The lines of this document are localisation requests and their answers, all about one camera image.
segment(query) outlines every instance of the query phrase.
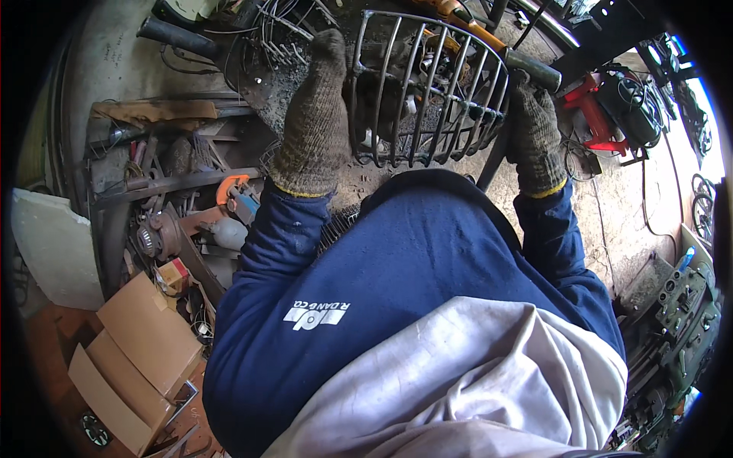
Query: metal frame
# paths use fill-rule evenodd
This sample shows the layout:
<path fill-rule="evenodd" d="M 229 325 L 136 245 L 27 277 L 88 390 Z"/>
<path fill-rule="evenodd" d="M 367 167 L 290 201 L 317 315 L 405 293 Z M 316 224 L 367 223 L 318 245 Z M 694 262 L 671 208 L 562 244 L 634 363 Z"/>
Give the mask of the metal frame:
<path fill-rule="evenodd" d="M 489 141 L 496 135 L 496 131 L 498 127 L 501 125 L 502 121 L 504 120 L 504 113 L 507 110 L 508 105 L 508 97 L 504 97 L 507 86 L 509 83 L 509 73 L 507 70 L 507 67 L 504 65 L 503 61 L 499 57 L 499 55 L 491 49 L 486 43 L 482 42 L 478 37 L 475 35 L 472 35 L 468 32 L 463 31 L 462 29 L 459 29 L 455 26 L 452 26 L 450 24 L 436 21 L 429 18 L 424 18 L 421 16 L 416 15 L 409 15 L 409 14 L 402 14 L 397 12 L 388 12 L 388 11 L 374 11 L 374 10 L 364 10 L 362 12 L 363 19 L 361 22 L 361 28 L 359 29 L 358 38 L 356 40 L 356 46 L 354 51 L 354 57 L 353 57 L 353 63 L 351 67 L 351 103 L 349 106 L 349 118 L 350 118 L 350 137 L 351 137 L 351 144 L 353 149 L 353 154 L 356 157 L 356 159 L 359 161 L 359 163 L 366 164 L 370 160 L 374 162 L 374 164 L 381 168 L 384 167 L 388 162 L 393 167 L 398 167 L 400 162 L 403 162 L 406 160 L 408 162 L 409 167 L 412 167 L 414 163 L 420 162 L 424 166 L 428 166 L 431 161 L 435 160 L 436 162 L 440 164 L 445 164 L 447 162 L 448 158 L 453 158 L 454 160 L 459 160 L 463 158 L 466 155 L 473 155 L 476 151 L 479 149 L 485 148 Z M 379 15 L 379 16 L 386 16 L 390 18 L 396 18 L 394 23 L 394 28 L 392 29 L 391 38 L 387 44 L 386 52 L 384 56 L 384 61 L 382 63 L 381 70 L 376 70 L 372 68 L 368 68 L 364 66 L 361 63 L 361 52 L 362 52 L 362 45 L 364 43 L 364 34 L 367 30 L 367 25 L 369 23 L 369 19 L 372 16 Z M 410 58 L 408 61 L 408 65 L 405 68 L 404 75 L 397 76 L 392 75 L 387 72 L 387 68 L 389 66 L 389 60 L 391 58 L 391 52 L 394 46 L 394 42 L 397 38 L 397 34 L 399 32 L 399 28 L 402 25 L 403 20 L 410 20 L 415 21 L 417 23 L 420 23 L 421 25 L 418 27 L 418 31 L 415 34 L 415 42 L 412 44 L 412 48 L 410 51 Z M 412 68 L 415 65 L 415 59 L 418 53 L 418 49 L 421 45 L 420 37 L 423 34 L 423 31 L 426 29 L 427 25 L 433 25 L 440 28 L 440 38 L 438 41 L 438 45 L 435 49 L 435 56 L 436 58 L 433 59 L 432 64 L 430 65 L 429 72 L 428 72 L 428 78 L 427 82 L 425 84 L 418 82 L 418 81 L 412 81 L 410 79 L 410 74 L 412 72 Z M 438 89 L 434 87 L 435 83 L 435 72 L 438 68 L 439 60 L 438 56 L 441 55 L 441 52 L 443 50 L 443 46 L 446 41 L 446 37 L 448 35 L 448 32 L 454 32 L 458 36 L 465 37 L 463 40 L 463 44 L 461 45 L 461 48 L 458 52 L 457 61 L 454 63 L 455 68 L 460 69 L 463 67 L 466 61 L 466 55 L 468 52 L 468 48 L 471 44 L 476 46 L 477 53 L 480 53 L 480 61 L 479 64 L 476 66 L 476 72 L 473 76 L 473 80 L 469 85 L 470 89 L 468 90 L 468 93 L 465 97 L 460 97 L 454 94 L 458 78 L 460 76 L 460 71 L 455 71 L 453 77 L 451 78 L 451 81 L 449 82 L 448 89 L 443 92 L 441 89 Z M 477 93 L 476 88 L 479 85 L 479 80 L 482 77 L 482 70 L 485 68 L 485 65 L 487 64 L 487 60 L 492 59 L 493 63 L 495 63 L 494 66 L 489 68 L 494 68 L 495 70 L 492 70 L 492 75 L 490 75 L 490 78 L 486 78 L 481 88 L 479 88 L 479 91 L 481 89 L 484 89 L 486 87 L 486 83 L 490 81 L 489 89 L 487 91 L 487 95 L 484 97 L 484 100 L 479 104 L 473 101 L 474 94 Z M 375 104 L 375 112 L 374 117 L 371 123 L 371 129 L 372 129 L 372 144 L 369 152 L 363 152 L 359 151 L 358 149 L 358 142 L 356 140 L 356 126 L 354 123 L 354 119 L 356 118 L 356 87 L 357 87 L 357 80 L 358 77 L 362 73 L 372 73 L 375 75 L 378 75 L 379 77 L 379 89 L 377 94 L 377 100 Z M 380 155 L 378 153 L 377 148 L 377 141 L 376 135 L 377 135 L 377 127 L 379 124 L 379 115 L 380 115 L 380 104 L 382 100 L 383 95 L 383 89 L 384 89 L 384 83 L 386 79 L 391 79 L 395 81 L 401 81 L 402 85 L 402 96 L 401 100 L 398 105 L 397 113 L 394 116 L 394 120 L 392 122 L 392 129 L 391 129 L 391 138 L 390 138 L 390 147 L 389 147 L 389 154 L 387 155 Z M 399 124 L 400 120 L 402 119 L 402 110 L 404 108 L 405 104 L 405 96 L 407 95 L 408 87 L 412 86 L 413 88 L 417 88 L 418 90 L 421 90 L 422 92 L 422 102 L 420 104 L 420 107 L 418 109 L 418 112 L 416 114 L 416 121 L 414 129 L 412 129 L 411 132 L 401 133 L 399 131 Z M 493 97 L 495 94 L 495 91 L 497 90 L 501 91 L 501 94 L 498 97 Z M 438 124 L 435 126 L 434 130 L 422 130 L 423 127 L 423 121 L 425 116 L 425 111 L 428 107 L 429 101 L 431 97 L 439 96 L 443 99 L 443 106 L 441 110 L 441 115 L 438 119 Z M 450 108 L 452 108 L 452 104 L 457 103 L 460 106 L 460 114 L 458 115 L 458 118 L 456 118 L 455 124 L 456 127 L 453 130 L 443 131 L 443 126 L 445 125 L 446 118 L 448 116 L 448 113 L 450 111 Z M 463 123 L 465 122 L 466 115 L 469 112 L 469 109 L 480 109 L 481 114 L 478 116 L 478 119 L 474 121 L 474 125 L 470 128 L 464 128 Z M 474 142 L 474 139 L 476 138 L 476 134 L 479 132 L 479 129 L 481 130 L 481 133 L 478 136 L 478 141 Z M 466 141 L 465 145 L 461 148 L 458 147 L 458 141 L 460 139 L 460 136 L 462 133 L 470 131 L 468 134 L 468 140 Z M 443 152 L 440 156 L 435 155 L 435 151 L 438 147 L 438 143 L 441 142 L 441 136 L 442 135 L 449 135 L 452 133 L 452 137 L 450 138 L 450 142 L 446 146 L 446 140 L 447 138 L 444 138 L 444 146 L 443 146 Z M 430 146 L 427 148 L 427 151 L 420 151 L 421 147 L 420 141 L 423 135 L 426 134 L 433 134 L 432 141 L 430 142 Z M 401 155 L 397 154 L 397 140 L 400 136 L 409 136 L 412 135 L 411 139 L 411 145 L 410 149 L 407 154 L 402 153 Z M 405 147 L 407 146 L 408 140 L 405 139 Z"/>
<path fill-rule="evenodd" d="M 166 428 L 168 427 L 168 425 L 170 425 L 171 422 L 173 422 L 174 419 L 176 419 L 176 417 L 178 416 L 178 414 L 181 413 L 183 411 L 183 409 L 185 409 L 185 407 L 189 403 L 191 403 L 191 400 L 193 398 L 195 398 L 196 395 L 199 393 L 199 389 L 196 388 L 196 386 L 193 383 L 191 383 L 189 380 L 186 380 L 185 381 L 185 384 L 188 385 L 188 387 L 193 391 L 193 393 L 188 397 L 188 399 L 186 399 L 186 401 L 183 404 L 181 404 L 179 407 L 176 408 L 176 411 L 173 412 L 173 415 L 171 416 L 171 419 L 168 420 L 168 423 L 166 423 L 166 425 L 165 425 Z"/>

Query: hand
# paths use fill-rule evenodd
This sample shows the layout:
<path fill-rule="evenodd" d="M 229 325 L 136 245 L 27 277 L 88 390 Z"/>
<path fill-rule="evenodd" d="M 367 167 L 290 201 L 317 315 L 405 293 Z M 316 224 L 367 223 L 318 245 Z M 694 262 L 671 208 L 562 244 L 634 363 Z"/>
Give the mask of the hand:
<path fill-rule="evenodd" d="M 567 181 L 555 106 L 524 70 L 513 70 L 509 79 L 507 160 L 517 164 L 522 193 L 541 199 L 560 191 Z"/>
<path fill-rule="evenodd" d="M 319 197 L 336 190 L 336 172 L 348 161 L 349 120 L 341 96 L 346 78 L 344 37 L 335 29 L 316 34 L 308 77 L 285 115 L 282 148 L 270 178 L 288 194 Z"/>

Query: cable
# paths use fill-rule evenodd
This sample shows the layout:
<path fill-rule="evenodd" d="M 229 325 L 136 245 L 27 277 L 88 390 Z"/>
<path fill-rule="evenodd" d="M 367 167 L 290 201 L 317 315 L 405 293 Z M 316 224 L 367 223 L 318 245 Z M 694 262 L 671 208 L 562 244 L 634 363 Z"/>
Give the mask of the cable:
<path fill-rule="evenodd" d="M 247 32 L 252 32 L 254 30 L 259 29 L 259 27 L 252 27 L 251 29 L 241 29 L 241 30 L 209 30 L 204 29 L 204 32 L 208 32 L 210 34 L 245 34 Z"/>
<path fill-rule="evenodd" d="M 669 237 L 672 239 L 672 248 L 674 249 L 674 262 L 677 262 L 677 240 L 675 240 L 672 234 L 658 234 L 652 229 L 652 225 L 649 223 L 649 215 L 647 214 L 647 167 L 646 161 L 641 162 L 641 211 L 644 214 L 644 225 L 647 226 L 649 232 L 657 237 Z"/>
<path fill-rule="evenodd" d="M 672 146 L 669 144 L 669 138 L 667 134 L 662 132 L 664 135 L 664 142 L 667 143 L 667 151 L 669 152 L 669 158 L 672 161 L 672 169 L 674 170 L 674 179 L 677 182 L 677 197 L 679 198 L 679 221 L 680 223 L 685 222 L 685 208 L 682 204 L 682 188 L 679 186 L 679 174 L 677 173 L 677 164 L 674 162 L 674 155 L 672 154 Z"/>
<path fill-rule="evenodd" d="M 213 75 L 214 73 L 219 73 L 219 70 L 210 70 L 210 69 L 204 69 L 204 70 L 186 70 L 183 68 L 174 67 L 170 62 L 168 62 L 168 59 L 166 58 L 166 48 L 168 45 L 164 44 L 161 46 L 161 59 L 163 60 L 163 63 L 171 70 L 175 70 L 178 73 L 185 73 L 186 75 Z"/>
<path fill-rule="evenodd" d="M 214 65 L 213 62 L 206 62 L 205 60 L 198 60 L 198 59 L 192 59 L 191 57 L 186 57 L 183 54 L 183 51 L 181 51 L 180 49 L 178 49 L 178 48 L 176 48 L 174 46 L 171 46 L 171 49 L 173 50 L 173 55 L 176 56 L 179 59 L 183 59 L 185 61 L 193 62 L 194 64 L 203 64 L 203 65 L 208 65 L 209 67 L 215 67 L 215 65 Z"/>
<path fill-rule="evenodd" d="M 593 194 L 596 198 L 596 203 L 598 204 L 598 218 L 600 219 L 600 236 L 601 241 L 603 242 L 603 250 L 605 251 L 605 258 L 608 260 L 608 270 L 611 272 L 611 290 L 614 293 L 614 297 L 617 296 L 616 293 L 616 275 L 614 274 L 614 264 L 611 262 L 611 251 L 608 250 L 608 244 L 605 241 L 605 225 L 603 224 L 603 211 L 600 209 L 600 197 L 598 196 L 598 183 L 596 183 L 595 177 L 591 179 L 591 185 L 593 185 Z"/>
<path fill-rule="evenodd" d="M 460 6 L 462 6 L 463 9 L 468 13 L 468 15 L 471 16 L 471 19 L 476 19 L 476 16 L 474 16 L 474 12 L 471 11 L 471 9 L 468 6 L 466 6 L 463 0 L 456 0 L 456 1 L 460 3 Z"/>

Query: red tool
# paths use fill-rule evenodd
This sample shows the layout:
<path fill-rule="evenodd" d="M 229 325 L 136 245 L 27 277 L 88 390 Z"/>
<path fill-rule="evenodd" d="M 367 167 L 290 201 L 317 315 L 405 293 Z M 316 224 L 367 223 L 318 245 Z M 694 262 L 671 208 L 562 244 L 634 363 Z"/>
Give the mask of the red tool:
<path fill-rule="evenodd" d="M 625 138 L 623 141 L 614 141 L 608 119 L 595 99 L 595 93 L 601 82 L 600 74 L 588 73 L 583 84 L 565 95 L 564 108 L 580 108 L 586 117 L 593 135 L 591 140 L 583 143 L 586 147 L 601 151 L 618 151 L 621 156 L 626 156 L 626 152 L 630 151 L 629 142 Z"/>

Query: metal bar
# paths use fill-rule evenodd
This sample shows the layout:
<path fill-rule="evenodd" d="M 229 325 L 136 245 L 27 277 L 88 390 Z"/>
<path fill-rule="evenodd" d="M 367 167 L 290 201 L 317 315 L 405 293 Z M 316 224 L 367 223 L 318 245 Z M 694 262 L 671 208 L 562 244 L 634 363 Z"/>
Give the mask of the metal bar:
<path fill-rule="evenodd" d="M 465 152 L 468 151 L 468 148 L 471 146 L 471 142 L 474 140 L 474 137 L 476 136 L 476 132 L 478 131 L 479 127 L 481 126 L 481 122 L 484 120 L 484 116 L 486 115 L 486 108 L 489 106 L 489 102 L 491 101 L 491 96 L 494 95 L 494 88 L 496 88 L 496 81 L 499 78 L 499 73 L 501 73 L 501 71 L 497 69 L 496 73 L 494 73 L 494 77 L 491 79 L 491 85 L 489 85 L 489 92 L 486 94 L 486 98 L 483 104 L 484 111 L 481 113 L 481 116 L 476 120 L 476 122 L 474 123 L 474 126 L 471 128 L 471 132 L 468 134 L 468 140 L 466 141 L 465 145 L 463 145 L 463 149 L 461 150 L 461 155 L 464 155 Z"/>
<path fill-rule="evenodd" d="M 372 12 L 369 10 L 363 11 L 363 14 L 364 19 L 361 21 L 359 35 L 356 38 L 356 46 L 354 47 L 354 60 L 351 64 L 353 75 L 351 77 L 351 103 L 349 103 L 349 119 L 356 119 L 356 81 L 358 80 L 359 75 L 364 69 L 364 66 L 360 62 L 361 44 L 364 42 L 364 32 L 367 30 L 369 18 L 372 17 Z M 356 126 L 353 122 L 349 122 L 349 137 L 351 137 L 352 153 L 355 157 L 359 157 L 359 151 L 357 149 L 359 142 L 356 140 Z"/>
<path fill-rule="evenodd" d="M 410 61 L 408 62 L 407 67 L 405 67 L 405 74 L 402 77 L 402 95 L 399 98 L 399 108 L 397 109 L 397 114 L 395 115 L 394 121 L 392 122 L 392 142 L 390 143 L 389 147 L 389 157 L 393 167 L 397 167 L 397 158 L 395 157 L 395 144 L 397 143 L 397 137 L 399 136 L 399 121 L 402 118 L 402 110 L 405 105 L 405 96 L 408 93 L 408 86 L 410 83 L 410 73 L 412 72 L 412 67 L 415 65 L 417 50 L 420 48 L 420 43 L 422 41 L 421 38 L 423 32 L 425 31 L 425 26 L 425 23 L 421 24 L 420 28 L 417 31 L 417 35 L 415 35 L 415 42 L 413 43 L 412 51 L 410 51 Z"/>
<path fill-rule="evenodd" d="M 189 380 L 186 380 L 185 381 L 185 384 L 188 385 L 188 387 L 191 389 L 191 391 L 192 391 L 191 392 L 191 395 L 188 397 L 188 399 L 186 399 L 186 401 L 182 405 L 180 405 L 176 409 L 175 412 L 173 412 L 173 416 L 171 416 L 171 418 L 168 420 L 168 423 L 166 423 L 166 426 L 165 426 L 166 428 L 178 416 L 178 414 L 181 413 L 183 411 L 183 409 L 185 409 L 185 406 L 187 406 L 191 402 L 191 400 L 194 397 L 196 397 L 196 395 L 199 393 L 199 389 L 196 388 L 196 386 L 193 383 L 191 383 Z"/>
<path fill-rule="evenodd" d="M 379 75 L 380 74 L 380 71 L 379 70 L 375 70 L 373 68 L 366 68 L 366 67 L 363 68 L 363 69 L 361 69 L 361 72 L 362 73 L 371 73 L 373 75 Z M 387 75 L 387 78 L 399 80 L 398 77 L 396 77 L 395 75 L 392 75 L 391 73 L 387 73 L 386 75 Z M 449 98 L 449 99 L 451 99 L 451 100 L 453 100 L 455 102 L 458 102 L 458 103 L 462 103 L 463 102 L 463 99 L 461 99 L 460 97 L 458 97 L 456 95 L 452 95 L 452 94 L 446 94 L 445 92 L 443 92 L 443 91 L 441 91 L 439 89 L 436 89 L 434 87 L 431 87 L 430 88 L 430 92 L 433 93 L 433 94 L 440 95 L 441 97 L 447 97 L 447 98 Z M 470 102 L 468 105 L 470 107 L 473 107 L 473 108 L 484 109 L 484 106 L 483 105 L 479 105 L 478 103 L 475 103 L 475 102 Z M 484 109 L 484 111 L 490 111 L 490 110 L 491 110 L 491 108 Z"/>
<path fill-rule="evenodd" d="M 512 49 L 516 50 L 519 48 L 519 45 L 522 44 L 522 41 L 524 41 L 525 38 L 527 38 L 527 35 L 529 35 L 529 32 L 534 29 L 534 25 L 537 24 L 537 21 L 539 21 L 539 18 L 542 17 L 542 14 L 545 12 L 545 10 L 550 6 L 550 3 L 552 3 L 554 0 L 545 0 L 545 3 L 542 4 L 541 7 L 539 7 L 539 10 L 537 10 L 537 13 L 532 18 L 532 21 L 529 23 L 526 29 L 524 29 L 524 32 L 522 33 L 522 36 L 519 37 L 519 40 L 512 46 Z"/>
<path fill-rule="evenodd" d="M 415 132 L 413 134 L 413 142 L 412 147 L 410 148 L 410 155 L 408 159 L 408 165 L 410 167 L 413 166 L 418 144 L 420 143 L 420 125 L 422 125 L 422 120 L 425 117 L 425 108 L 427 108 L 427 103 L 430 99 L 430 88 L 432 87 L 432 80 L 435 78 L 435 71 L 438 69 L 438 63 L 441 60 L 441 53 L 443 52 L 443 44 L 445 44 L 446 37 L 448 36 L 448 27 L 446 27 L 446 25 L 447 24 L 443 24 L 443 28 L 441 29 L 441 38 L 438 41 L 438 46 L 435 47 L 435 57 L 433 58 L 432 64 L 430 65 L 430 73 L 428 73 L 427 82 L 425 83 L 425 90 L 422 94 L 422 103 L 417 113 L 417 118 L 415 119 Z"/>
<path fill-rule="evenodd" d="M 460 121 L 458 122 L 458 125 L 456 126 L 455 132 L 453 132 L 453 136 L 451 138 L 451 144 L 448 147 L 448 151 L 453 152 L 453 149 L 457 146 L 458 141 L 460 139 L 460 134 L 462 133 L 462 127 L 463 127 L 463 121 L 465 121 L 465 117 L 468 114 L 468 109 L 471 107 L 471 99 L 474 98 L 474 92 L 476 91 L 476 86 L 479 85 L 479 79 L 481 79 L 481 71 L 484 68 L 484 64 L 486 63 L 486 57 L 488 56 L 488 51 L 484 49 L 484 53 L 481 55 L 481 62 L 479 63 L 479 66 L 476 67 L 476 75 L 474 75 L 474 82 L 471 84 L 471 90 L 466 95 L 466 100 L 468 103 L 463 106 L 463 109 L 461 111 L 460 115 Z"/>
<path fill-rule="evenodd" d="M 466 53 L 468 53 L 468 46 L 471 44 L 471 37 L 466 37 L 461 46 L 460 52 L 458 53 L 458 60 L 455 63 L 453 70 L 453 78 L 451 78 L 450 86 L 448 87 L 447 94 L 452 94 L 456 90 L 456 84 L 458 84 L 458 77 L 460 76 L 461 70 L 463 70 L 463 62 L 465 62 Z M 441 132 L 443 131 L 443 124 L 445 124 L 446 116 L 448 116 L 448 104 L 451 103 L 451 99 L 446 97 L 443 101 L 443 109 L 441 110 L 441 117 L 438 118 L 438 125 L 435 126 L 435 134 L 432 136 L 432 142 L 428 148 L 427 161 L 428 163 L 432 160 L 435 150 L 438 148 L 438 140 L 440 140 Z"/>
<path fill-rule="evenodd" d="M 178 442 L 176 442 L 176 445 L 174 445 L 173 447 L 171 447 L 171 449 L 170 449 L 170 450 L 168 450 L 168 451 L 166 452 L 166 454 L 164 454 L 164 455 L 163 455 L 163 458 L 171 458 L 171 457 L 172 457 L 172 456 L 173 456 L 173 455 L 174 455 L 174 454 L 175 454 L 175 453 L 176 453 L 176 452 L 178 451 L 178 449 L 179 449 L 179 448 L 181 448 L 181 446 L 182 446 L 183 444 L 185 444 L 186 442 L 188 442 L 188 439 L 190 439 L 190 438 L 191 438 L 191 436 L 192 436 L 192 435 L 194 435 L 194 433 L 195 433 L 195 432 L 196 432 L 196 431 L 197 431 L 197 430 L 199 429 L 199 426 L 200 426 L 200 425 L 199 425 L 198 423 L 194 424 L 194 425 L 193 425 L 193 426 L 191 427 L 191 429 L 189 429 L 189 430 L 188 430 L 188 432 L 186 432 L 186 433 L 185 433 L 185 434 L 183 435 L 183 437 L 182 437 L 182 438 L 180 438 L 180 439 L 178 440 Z"/>
<path fill-rule="evenodd" d="M 490 34 L 496 32 L 496 29 L 499 27 L 499 22 L 501 22 L 501 19 L 504 16 L 504 11 L 507 9 L 508 3 L 509 0 L 494 0 L 494 4 L 491 7 L 488 17 L 491 24 L 486 24 L 486 30 Z"/>
<path fill-rule="evenodd" d="M 403 19 L 409 19 L 411 21 L 417 21 L 417 22 L 432 24 L 432 25 L 440 26 L 440 27 L 447 27 L 448 30 L 450 30 L 452 32 L 458 32 L 461 35 L 468 35 L 469 37 L 471 37 L 475 41 L 475 43 L 480 44 L 482 48 L 487 49 L 489 52 L 491 52 L 491 54 L 494 55 L 494 57 L 496 58 L 496 60 L 497 60 L 497 62 L 499 64 L 499 67 L 500 68 L 503 68 L 505 70 L 507 69 L 506 65 L 504 65 L 504 62 L 501 60 L 501 57 L 496 53 L 496 51 L 494 51 L 489 45 L 487 45 L 486 43 L 484 43 L 484 41 L 481 40 L 481 38 L 477 37 L 476 35 L 474 35 L 474 34 L 472 34 L 470 32 L 467 32 L 464 29 L 461 29 L 460 27 L 456 27 L 456 26 L 453 26 L 453 25 L 448 24 L 448 23 L 440 22 L 440 21 L 437 21 L 436 19 L 425 18 L 424 16 L 402 14 L 401 12 L 378 11 L 378 10 L 365 10 L 364 11 L 364 17 L 366 17 L 367 15 L 368 16 L 382 15 L 382 16 L 387 16 L 387 17 L 390 17 L 390 18 L 400 18 L 401 17 Z"/>
<path fill-rule="evenodd" d="M 306 32 L 305 30 L 301 29 L 300 27 L 296 27 L 294 23 L 290 22 L 287 19 L 279 18 L 275 16 L 274 14 L 271 14 L 267 11 L 265 11 L 262 7 L 258 6 L 259 12 L 261 12 L 263 15 L 268 16 L 269 18 L 272 18 L 273 21 L 279 22 L 280 24 L 286 26 L 288 29 L 292 30 L 296 34 L 299 34 L 303 38 L 305 38 L 308 41 L 313 41 L 313 35 Z"/>
<path fill-rule="evenodd" d="M 481 170 L 481 175 L 479 175 L 479 179 L 476 181 L 476 187 L 484 193 L 493 181 L 502 160 L 507 156 L 509 129 L 508 122 L 501 126 L 499 135 L 496 141 L 494 141 L 494 146 L 491 148 L 491 152 L 489 152 L 489 157 L 486 158 L 483 170 Z"/>
<path fill-rule="evenodd" d="M 262 176 L 259 169 L 246 167 L 244 169 L 203 171 L 196 174 L 188 174 L 178 177 L 165 177 L 158 180 L 150 180 L 147 188 L 136 189 L 134 191 L 122 191 L 110 196 L 101 197 L 94 202 L 93 206 L 96 210 L 104 210 L 125 202 L 146 199 L 162 193 L 171 193 L 182 189 L 215 185 L 229 175 L 249 175 L 250 178 L 260 178 Z"/>
<path fill-rule="evenodd" d="M 530 0 L 514 0 L 520 8 L 525 10 L 529 14 L 534 14 L 539 10 L 539 7 L 532 3 Z M 558 21 L 553 18 L 550 13 L 542 13 L 539 16 L 539 21 L 545 24 L 568 48 L 580 48 L 580 43 L 575 40 L 573 35 L 560 25 Z"/>
<path fill-rule="evenodd" d="M 387 67 L 389 66 L 389 58 L 392 55 L 392 46 L 394 46 L 394 41 L 397 39 L 397 32 L 399 32 L 399 26 L 402 25 L 402 18 L 397 18 L 397 20 L 394 22 L 394 28 L 392 29 L 392 36 L 389 39 L 389 43 L 387 45 L 387 50 L 384 54 L 384 62 L 382 63 L 382 71 L 379 75 L 379 91 L 377 92 L 377 100 L 375 101 L 375 110 L 374 110 L 374 121 L 372 122 L 372 157 L 374 158 L 374 164 L 381 168 L 384 167 L 383 164 L 379 164 L 379 158 L 377 157 L 377 138 L 379 132 L 378 126 L 379 126 L 379 110 L 380 106 L 382 104 L 382 93 L 384 91 L 384 80 L 386 78 L 387 73 Z"/>

